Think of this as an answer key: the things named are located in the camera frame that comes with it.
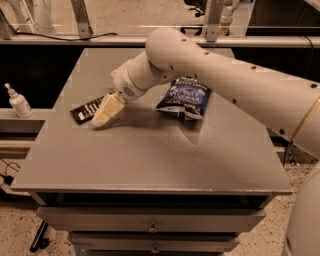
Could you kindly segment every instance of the hand sanitizer bottle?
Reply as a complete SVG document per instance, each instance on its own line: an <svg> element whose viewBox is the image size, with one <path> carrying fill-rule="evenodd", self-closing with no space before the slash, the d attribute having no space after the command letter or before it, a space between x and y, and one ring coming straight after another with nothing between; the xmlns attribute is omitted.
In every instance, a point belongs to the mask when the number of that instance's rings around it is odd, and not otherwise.
<svg viewBox="0 0 320 256"><path fill-rule="evenodd" d="M27 102L26 98L18 94L14 89L11 89L10 84L6 83L4 85L8 89L10 95L9 103L15 109L17 114L21 118L27 118L33 114L33 111Z"/></svg>

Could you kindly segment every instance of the black cable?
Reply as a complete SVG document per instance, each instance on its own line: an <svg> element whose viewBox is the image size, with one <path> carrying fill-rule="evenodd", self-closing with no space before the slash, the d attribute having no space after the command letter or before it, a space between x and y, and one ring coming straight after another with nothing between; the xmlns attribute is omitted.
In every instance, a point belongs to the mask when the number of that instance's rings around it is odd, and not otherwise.
<svg viewBox="0 0 320 256"><path fill-rule="evenodd" d="M16 172L19 172L18 169L16 169L16 168L14 168L14 167L11 166L12 164L15 164L16 167L20 168L20 165L19 165L19 164L17 164L17 163L7 163L7 162L4 161L1 157L0 157L0 160L6 164L6 169L5 169L5 172L6 172L6 173L7 173L8 167L10 167L11 169L15 170Z"/></svg>
<svg viewBox="0 0 320 256"><path fill-rule="evenodd" d="M310 53L310 57L309 57L309 62L307 64L307 66L306 66L306 69L305 69L304 75L303 75L303 77L306 77L306 75L307 75L307 73L309 71L310 65L311 65L311 61L313 59L314 46L313 46L313 43L312 43L312 41L311 41L311 39L309 37L307 37L307 36L302 36L302 37L304 37L305 39L307 39L309 41L310 47L311 47L311 53Z"/></svg>
<svg viewBox="0 0 320 256"><path fill-rule="evenodd" d="M74 41L84 41L84 40L90 40L90 39L95 39L103 36L117 36L117 33L105 33L101 35L96 35L96 36L91 36L91 37L85 37L85 38L76 38L76 39L67 39L67 38L62 38L62 37L55 37L55 36L48 36L48 35L42 35L42 34L37 34L37 33L27 33L27 32L16 32L16 35L28 35L28 36L41 36L49 39L54 39L54 40L60 40L60 41L69 41L69 42L74 42Z"/></svg>

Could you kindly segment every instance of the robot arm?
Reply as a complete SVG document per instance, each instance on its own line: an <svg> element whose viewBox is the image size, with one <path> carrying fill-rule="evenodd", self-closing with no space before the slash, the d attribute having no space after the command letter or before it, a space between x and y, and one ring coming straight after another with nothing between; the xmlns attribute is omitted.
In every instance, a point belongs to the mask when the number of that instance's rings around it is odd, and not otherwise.
<svg viewBox="0 0 320 256"><path fill-rule="evenodd" d="M169 28L153 31L145 52L112 75L116 93L105 97L94 124L103 124L114 116L125 100L134 100L155 85L189 75L320 158L320 85L315 82L212 53ZM282 256L319 254L319 182L320 162L296 200Z"/></svg>
<svg viewBox="0 0 320 256"><path fill-rule="evenodd" d="M113 73L115 91L134 100L181 75L197 78L266 127L320 158L320 85L212 53L171 28L153 31L146 50Z"/></svg>

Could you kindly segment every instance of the speckled floor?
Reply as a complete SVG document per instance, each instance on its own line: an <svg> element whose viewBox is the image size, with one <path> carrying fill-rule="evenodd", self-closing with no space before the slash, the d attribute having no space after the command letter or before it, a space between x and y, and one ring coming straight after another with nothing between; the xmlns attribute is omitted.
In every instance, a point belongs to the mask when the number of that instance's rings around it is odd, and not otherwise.
<svg viewBox="0 0 320 256"><path fill-rule="evenodd" d="M102 8L101 5L105 5L106 2L108 2L108 6ZM116 6L119 3L122 4L123 8ZM132 25L137 28L138 25L195 24L199 22L199 20L193 18L193 14L182 3L183 1L178 0L154 0L152 4L150 4L149 0L148 3L146 0L95 0L94 4L93 2L89 3L88 13L92 18L91 22L96 34L110 32L110 29L113 29L113 31L117 29L118 31L116 32L118 33L131 33L134 35L136 33L146 33L148 28L140 27L137 30L138 32L135 32L132 30ZM166 15L162 15L161 8L166 10ZM52 1L52 10L52 19L57 25L56 30L58 32L74 34L77 31L69 0ZM131 15L122 16L123 19L120 22L117 17L126 12L126 10L129 10L128 12ZM145 15L144 20L133 18L135 15L136 17L139 17L139 15L141 17L142 12ZM146 20L152 20L153 22L145 23ZM23 164L23 159L6 160ZM295 160L297 162L296 166L286 163L284 167L293 186L294 193L291 196L276 197L265 209L267 217L252 232L241 234L241 244L231 253L226 253L225 256L279 256L281 254L287 223L296 195L299 192L299 187L316 162L314 158L299 150L295 152ZM3 172L4 168L5 165L0 162L0 173ZM10 188L5 184L1 185L1 188L11 192ZM0 200L0 256L75 255L73 246L67 240L67 233L57 232L50 227L45 234L45 238L49 240L48 246L39 249L35 253L29 251L41 223L41 219L37 217L35 211L36 205L29 201L16 203Z"/></svg>

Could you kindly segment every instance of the workbench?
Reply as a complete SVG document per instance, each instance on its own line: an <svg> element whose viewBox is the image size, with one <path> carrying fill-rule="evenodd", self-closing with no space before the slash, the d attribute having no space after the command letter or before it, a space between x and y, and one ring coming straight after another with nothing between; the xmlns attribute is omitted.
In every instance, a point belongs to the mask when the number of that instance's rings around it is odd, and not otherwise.
<svg viewBox="0 0 320 256"><path fill-rule="evenodd" d="M70 110L112 89L110 73L140 48L85 49L12 189L87 255L231 251L277 195L292 192L266 128L212 92L200 121L160 113L169 85L95 128Z"/></svg>

